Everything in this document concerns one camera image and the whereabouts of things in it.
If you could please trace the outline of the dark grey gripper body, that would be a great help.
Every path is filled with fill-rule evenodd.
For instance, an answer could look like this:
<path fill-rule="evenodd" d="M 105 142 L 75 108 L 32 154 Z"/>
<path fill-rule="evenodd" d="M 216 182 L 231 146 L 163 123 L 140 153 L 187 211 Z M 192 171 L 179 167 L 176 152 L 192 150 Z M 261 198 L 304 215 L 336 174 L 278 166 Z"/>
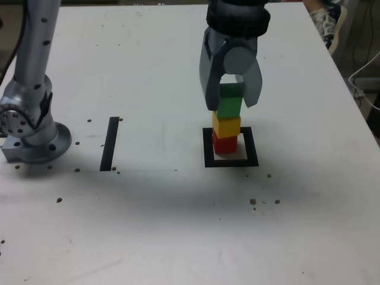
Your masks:
<path fill-rule="evenodd" d="M 239 37 L 230 37 L 228 41 L 233 47 L 241 46 L 249 49 L 254 55 L 257 55 L 258 50 L 258 38 L 239 38 Z"/>

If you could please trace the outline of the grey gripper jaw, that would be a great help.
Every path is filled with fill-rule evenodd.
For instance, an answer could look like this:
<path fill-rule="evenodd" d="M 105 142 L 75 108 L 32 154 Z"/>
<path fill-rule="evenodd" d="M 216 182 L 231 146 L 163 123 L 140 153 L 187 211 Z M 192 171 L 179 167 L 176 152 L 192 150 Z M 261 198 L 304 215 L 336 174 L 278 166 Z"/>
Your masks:
<path fill-rule="evenodd" d="M 262 90 L 262 75 L 254 53 L 245 47 L 234 47 L 224 56 L 227 74 L 234 75 L 246 107 L 258 103 Z"/>
<path fill-rule="evenodd" d="M 206 28 L 199 60 L 199 78 L 207 109 L 216 111 L 220 103 L 219 86 L 226 73 L 224 56 L 229 47 L 226 38 L 211 27 Z"/>

